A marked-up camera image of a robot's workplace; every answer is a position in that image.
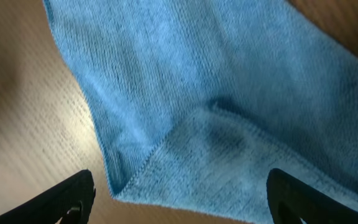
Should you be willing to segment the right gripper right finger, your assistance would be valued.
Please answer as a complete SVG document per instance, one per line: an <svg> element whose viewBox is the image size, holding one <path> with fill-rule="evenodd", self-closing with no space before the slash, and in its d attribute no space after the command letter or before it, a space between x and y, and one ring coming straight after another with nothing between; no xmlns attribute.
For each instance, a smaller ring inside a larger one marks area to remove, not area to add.
<svg viewBox="0 0 358 224"><path fill-rule="evenodd" d="M274 224L358 223L357 211L280 169L268 173L267 200Z"/></svg>

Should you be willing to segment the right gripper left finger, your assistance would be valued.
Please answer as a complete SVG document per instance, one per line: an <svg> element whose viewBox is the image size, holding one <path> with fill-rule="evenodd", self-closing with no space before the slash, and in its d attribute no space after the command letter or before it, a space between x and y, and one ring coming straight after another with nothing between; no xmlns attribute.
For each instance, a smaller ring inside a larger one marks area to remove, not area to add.
<svg viewBox="0 0 358 224"><path fill-rule="evenodd" d="M31 200L0 215L0 223L87 224L96 189L90 170L77 172Z"/></svg>

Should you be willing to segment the blue microfiber cloth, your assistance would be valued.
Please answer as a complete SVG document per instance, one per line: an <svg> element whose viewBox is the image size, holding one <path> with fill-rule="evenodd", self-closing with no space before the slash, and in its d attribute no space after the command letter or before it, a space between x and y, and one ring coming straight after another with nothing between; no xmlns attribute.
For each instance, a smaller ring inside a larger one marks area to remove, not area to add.
<svg viewBox="0 0 358 224"><path fill-rule="evenodd" d="M358 211L358 58L285 1L44 6L112 198L271 223L279 168Z"/></svg>

